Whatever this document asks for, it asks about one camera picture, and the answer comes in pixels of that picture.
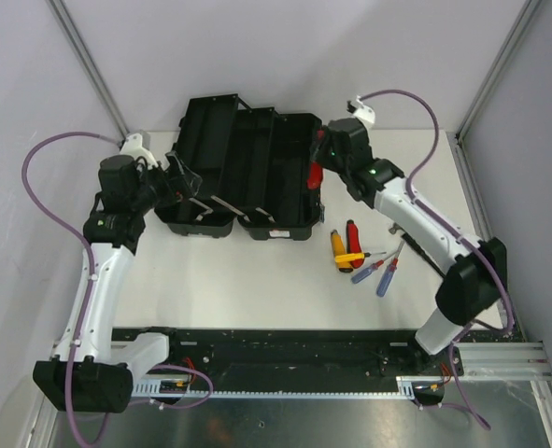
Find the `red black handled tool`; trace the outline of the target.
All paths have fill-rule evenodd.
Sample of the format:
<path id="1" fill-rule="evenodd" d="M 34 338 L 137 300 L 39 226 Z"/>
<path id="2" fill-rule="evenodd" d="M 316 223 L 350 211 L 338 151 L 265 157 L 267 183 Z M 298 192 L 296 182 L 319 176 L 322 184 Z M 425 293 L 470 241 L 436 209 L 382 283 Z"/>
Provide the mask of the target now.
<path id="1" fill-rule="evenodd" d="M 352 219 L 349 219 L 346 224 L 346 234 L 347 234 L 347 253 L 358 254 L 361 253 L 361 243 L 359 228 Z M 353 269 L 358 270 L 364 259 L 354 259 L 350 262 L 350 265 Z"/>

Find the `red handled pliers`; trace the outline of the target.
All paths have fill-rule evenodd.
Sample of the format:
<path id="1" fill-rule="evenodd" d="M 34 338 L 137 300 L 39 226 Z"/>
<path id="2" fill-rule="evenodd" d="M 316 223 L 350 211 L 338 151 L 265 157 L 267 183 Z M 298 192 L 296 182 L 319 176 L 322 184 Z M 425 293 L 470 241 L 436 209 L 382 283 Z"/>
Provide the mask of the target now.
<path id="1" fill-rule="evenodd" d="M 317 152 L 320 148 L 324 136 L 323 130 L 318 130 L 310 149 L 311 157 L 309 162 L 309 171 L 306 179 L 306 185 L 309 190 L 316 190 L 321 186 L 323 180 L 323 168 L 316 162 Z"/>

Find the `claw hammer black handle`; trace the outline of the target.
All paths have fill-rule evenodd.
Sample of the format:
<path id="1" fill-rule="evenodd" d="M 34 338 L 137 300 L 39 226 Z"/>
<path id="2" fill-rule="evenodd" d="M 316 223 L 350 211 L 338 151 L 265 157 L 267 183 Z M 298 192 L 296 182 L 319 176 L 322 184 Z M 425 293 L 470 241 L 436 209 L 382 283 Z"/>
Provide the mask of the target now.
<path id="1" fill-rule="evenodd" d="M 408 234 L 401 226 L 393 223 L 389 228 L 390 234 L 398 233 L 404 242 L 418 255 L 423 261 L 425 261 L 440 277 L 444 278 L 444 272 L 438 267 L 434 260 L 427 254 L 427 252 L 417 243 L 417 241 Z"/>

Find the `black plastic toolbox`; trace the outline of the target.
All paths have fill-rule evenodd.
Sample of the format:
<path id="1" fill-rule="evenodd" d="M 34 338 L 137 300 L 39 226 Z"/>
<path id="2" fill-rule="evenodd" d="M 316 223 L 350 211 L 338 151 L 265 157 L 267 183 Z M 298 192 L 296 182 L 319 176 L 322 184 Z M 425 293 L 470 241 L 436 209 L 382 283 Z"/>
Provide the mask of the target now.
<path id="1" fill-rule="evenodd" d="M 311 113 L 251 107 L 236 93 L 190 99 L 166 158 L 200 184 L 156 216 L 183 236 L 224 238 L 239 224 L 256 241 L 308 240 L 322 217 L 320 190 L 307 185 L 321 125 Z"/>

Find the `blue screwdriver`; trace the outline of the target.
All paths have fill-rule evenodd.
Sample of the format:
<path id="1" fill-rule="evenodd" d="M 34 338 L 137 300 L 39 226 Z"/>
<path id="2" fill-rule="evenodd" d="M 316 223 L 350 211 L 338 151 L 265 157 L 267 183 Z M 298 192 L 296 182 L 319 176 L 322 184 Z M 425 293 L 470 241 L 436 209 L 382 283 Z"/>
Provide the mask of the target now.
<path id="1" fill-rule="evenodd" d="M 366 279 L 372 273 L 377 271 L 381 266 L 383 266 L 385 262 L 387 262 L 388 260 L 389 260 L 389 262 L 391 262 L 391 259 L 392 259 L 394 254 L 395 253 L 392 253 L 389 256 L 387 256 L 383 259 L 380 259 L 379 261 L 377 261 L 375 263 L 370 264 L 369 266 L 365 267 L 364 269 L 362 269 L 361 271 L 359 271 L 358 273 L 353 275 L 351 277 L 351 283 L 352 284 L 358 284 L 359 282 Z"/>
<path id="2" fill-rule="evenodd" d="M 388 264 L 386 270 L 382 274 L 382 277 L 376 289 L 376 296 L 379 298 L 383 298 L 389 289 L 389 285 L 391 284 L 393 276 L 396 273 L 398 258 L 403 250 L 403 247 L 404 247 L 404 240 L 401 240 L 395 254 L 391 259 L 391 262 Z"/>

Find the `yellow utility knife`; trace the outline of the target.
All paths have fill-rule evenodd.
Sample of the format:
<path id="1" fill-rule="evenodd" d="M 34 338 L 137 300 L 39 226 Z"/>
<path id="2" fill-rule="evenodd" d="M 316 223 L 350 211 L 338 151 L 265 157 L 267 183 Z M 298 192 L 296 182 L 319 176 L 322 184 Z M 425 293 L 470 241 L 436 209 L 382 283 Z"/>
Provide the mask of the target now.
<path id="1" fill-rule="evenodd" d="M 347 249 L 344 246 L 343 239 L 337 230 L 332 230 L 330 233 L 330 242 L 333 252 L 333 260 L 336 266 L 336 269 L 340 273 L 352 273 L 354 270 L 358 269 L 363 263 L 364 258 L 362 259 L 343 259 L 339 260 L 340 257 L 347 255 Z"/>

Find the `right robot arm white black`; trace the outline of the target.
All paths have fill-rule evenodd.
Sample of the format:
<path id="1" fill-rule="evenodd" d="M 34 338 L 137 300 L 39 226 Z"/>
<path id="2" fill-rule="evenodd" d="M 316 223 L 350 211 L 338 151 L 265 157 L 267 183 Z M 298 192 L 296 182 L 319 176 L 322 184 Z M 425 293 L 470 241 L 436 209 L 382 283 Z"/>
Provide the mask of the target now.
<path id="1" fill-rule="evenodd" d="M 497 238 L 468 235 L 441 215 L 412 188 L 394 163 L 374 157 L 366 127 L 359 119 L 339 119 L 318 130 L 311 160 L 339 175 L 357 202 L 391 219 L 414 238 L 443 271 L 436 308 L 407 351 L 409 367 L 429 374 L 441 351 L 455 342 L 496 301 L 508 301 L 507 256 Z"/>

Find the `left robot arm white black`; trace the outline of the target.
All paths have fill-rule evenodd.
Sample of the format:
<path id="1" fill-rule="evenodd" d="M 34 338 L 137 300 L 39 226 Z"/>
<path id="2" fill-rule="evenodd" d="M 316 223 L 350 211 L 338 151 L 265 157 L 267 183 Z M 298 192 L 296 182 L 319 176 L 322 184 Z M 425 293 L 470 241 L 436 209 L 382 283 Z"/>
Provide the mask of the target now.
<path id="1" fill-rule="evenodd" d="M 77 236 L 83 265 L 73 309 L 50 359 L 38 361 L 35 384 L 59 411 L 121 413 L 149 371 L 176 371 L 182 349 L 161 333 L 112 346 L 120 291 L 134 262 L 146 214 L 179 199 L 177 181 L 147 149 L 123 150 L 101 161 L 100 189 Z"/>

